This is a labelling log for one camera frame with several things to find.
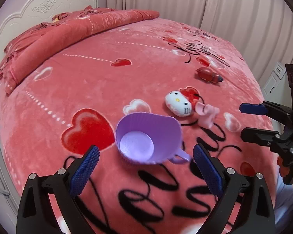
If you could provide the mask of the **dark red gourd toy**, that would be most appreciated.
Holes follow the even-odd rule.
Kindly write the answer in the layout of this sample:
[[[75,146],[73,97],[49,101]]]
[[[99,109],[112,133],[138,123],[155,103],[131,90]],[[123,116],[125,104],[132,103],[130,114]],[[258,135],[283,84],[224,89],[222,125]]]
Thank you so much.
[[[196,69],[196,74],[200,79],[206,82],[211,82],[214,84],[223,82],[223,78],[208,67],[201,67]]]

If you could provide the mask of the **hello kitty plush toy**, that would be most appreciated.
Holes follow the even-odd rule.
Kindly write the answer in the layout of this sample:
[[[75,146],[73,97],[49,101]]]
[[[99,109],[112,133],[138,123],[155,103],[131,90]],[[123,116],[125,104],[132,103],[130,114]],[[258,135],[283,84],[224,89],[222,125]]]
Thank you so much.
[[[186,96],[180,90],[174,90],[166,94],[164,103],[175,116],[189,117],[194,114],[196,99],[192,94]]]

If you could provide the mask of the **purple silicone cup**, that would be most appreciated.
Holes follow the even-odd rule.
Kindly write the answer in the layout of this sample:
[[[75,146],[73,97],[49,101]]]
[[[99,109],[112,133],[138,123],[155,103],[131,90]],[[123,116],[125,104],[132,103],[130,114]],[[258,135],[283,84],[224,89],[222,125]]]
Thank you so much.
[[[170,116],[128,114],[116,126],[115,141],[122,157],[135,164],[184,164],[192,158],[181,148],[181,124]]]

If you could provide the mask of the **pink plastic roller toy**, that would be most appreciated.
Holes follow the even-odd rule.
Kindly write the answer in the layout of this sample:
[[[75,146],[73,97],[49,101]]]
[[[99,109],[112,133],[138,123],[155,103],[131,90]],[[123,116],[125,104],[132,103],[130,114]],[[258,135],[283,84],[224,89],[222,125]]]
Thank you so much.
[[[220,113],[220,109],[209,104],[197,102],[194,108],[198,114],[198,125],[200,127],[211,129],[216,116]]]

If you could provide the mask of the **white desk cabinet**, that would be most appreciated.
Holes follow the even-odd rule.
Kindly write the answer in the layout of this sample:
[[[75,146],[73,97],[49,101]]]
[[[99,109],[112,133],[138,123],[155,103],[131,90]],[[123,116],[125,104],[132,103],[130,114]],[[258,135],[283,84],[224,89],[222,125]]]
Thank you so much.
[[[264,99],[285,106],[291,105],[291,90],[288,85],[286,68],[277,62],[267,82],[261,89]]]

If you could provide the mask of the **person's light blue trousers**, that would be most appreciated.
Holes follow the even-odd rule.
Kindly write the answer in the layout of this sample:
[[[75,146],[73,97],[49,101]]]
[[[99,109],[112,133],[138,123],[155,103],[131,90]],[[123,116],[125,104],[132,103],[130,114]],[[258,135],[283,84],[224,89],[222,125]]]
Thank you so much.
[[[280,175],[277,178],[274,214],[276,233],[281,233],[293,218],[293,186],[284,184]]]

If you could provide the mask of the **pink pleated curtain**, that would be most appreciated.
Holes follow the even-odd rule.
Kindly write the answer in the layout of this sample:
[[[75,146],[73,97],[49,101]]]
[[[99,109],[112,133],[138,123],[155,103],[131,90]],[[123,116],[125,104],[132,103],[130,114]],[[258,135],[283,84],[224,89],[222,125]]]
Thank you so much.
[[[293,13],[284,0],[107,0],[107,6],[155,10],[230,41],[260,85],[274,65],[293,63]]]

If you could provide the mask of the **bed with pink blanket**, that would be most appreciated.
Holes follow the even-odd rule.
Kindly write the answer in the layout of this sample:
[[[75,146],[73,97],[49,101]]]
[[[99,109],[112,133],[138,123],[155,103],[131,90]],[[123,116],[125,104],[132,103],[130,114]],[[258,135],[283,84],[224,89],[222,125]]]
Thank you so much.
[[[196,69],[223,78],[214,84]],[[77,203],[96,233],[195,233],[213,209],[194,162],[136,165],[120,153],[118,122],[136,112],[170,116],[166,94],[180,90],[220,109],[211,129],[198,114],[179,118],[182,148],[202,143],[224,166],[262,173],[276,197],[277,157],[244,143],[244,127],[271,129],[268,117],[245,115],[241,103],[263,96],[248,65],[228,41],[189,25],[156,18],[116,27],[51,56],[10,95],[0,81],[0,140],[19,193],[28,176],[55,173],[96,145],[100,160]]]

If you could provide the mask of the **folded red duvet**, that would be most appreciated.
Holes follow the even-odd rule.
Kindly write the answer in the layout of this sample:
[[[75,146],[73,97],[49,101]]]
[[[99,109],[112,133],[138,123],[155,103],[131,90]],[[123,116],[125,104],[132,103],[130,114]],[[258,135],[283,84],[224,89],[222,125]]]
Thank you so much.
[[[65,12],[42,22],[11,40],[0,63],[0,81],[5,92],[13,90],[51,56],[92,35],[131,23],[158,18],[153,10],[93,8]]]

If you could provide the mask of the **white carved headboard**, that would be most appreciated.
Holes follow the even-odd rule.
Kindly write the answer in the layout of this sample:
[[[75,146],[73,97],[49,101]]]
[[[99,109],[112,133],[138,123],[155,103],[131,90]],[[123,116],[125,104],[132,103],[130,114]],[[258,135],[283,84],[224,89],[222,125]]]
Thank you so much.
[[[28,0],[19,12],[10,14],[0,26],[0,62],[8,43],[29,28],[42,22],[52,22],[56,14],[98,8],[98,0]]]

